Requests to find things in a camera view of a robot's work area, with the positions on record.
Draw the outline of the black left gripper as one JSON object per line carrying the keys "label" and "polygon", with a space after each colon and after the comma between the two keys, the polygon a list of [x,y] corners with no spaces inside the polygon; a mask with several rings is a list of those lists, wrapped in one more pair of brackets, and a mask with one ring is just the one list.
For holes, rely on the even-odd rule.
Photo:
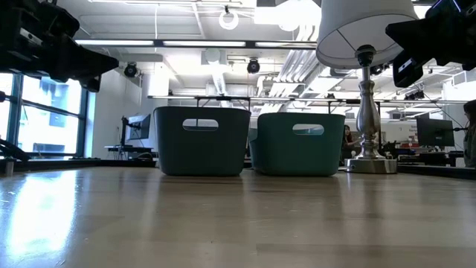
{"label": "black left gripper", "polygon": [[54,80],[80,80],[85,90],[99,92],[100,75],[119,61],[78,45],[72,38],[79,28],[56,1],[1,0],[1,67],[51,70]]}

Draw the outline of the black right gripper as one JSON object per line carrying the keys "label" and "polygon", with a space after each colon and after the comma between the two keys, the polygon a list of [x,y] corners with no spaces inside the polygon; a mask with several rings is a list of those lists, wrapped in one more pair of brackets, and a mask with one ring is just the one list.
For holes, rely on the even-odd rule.
{"label": "black right gripper", "polygon": [[385,33],[409,56],[434,56],[439,66],[475,68],[475,0],[439,0],[426,19],[389,24]]}

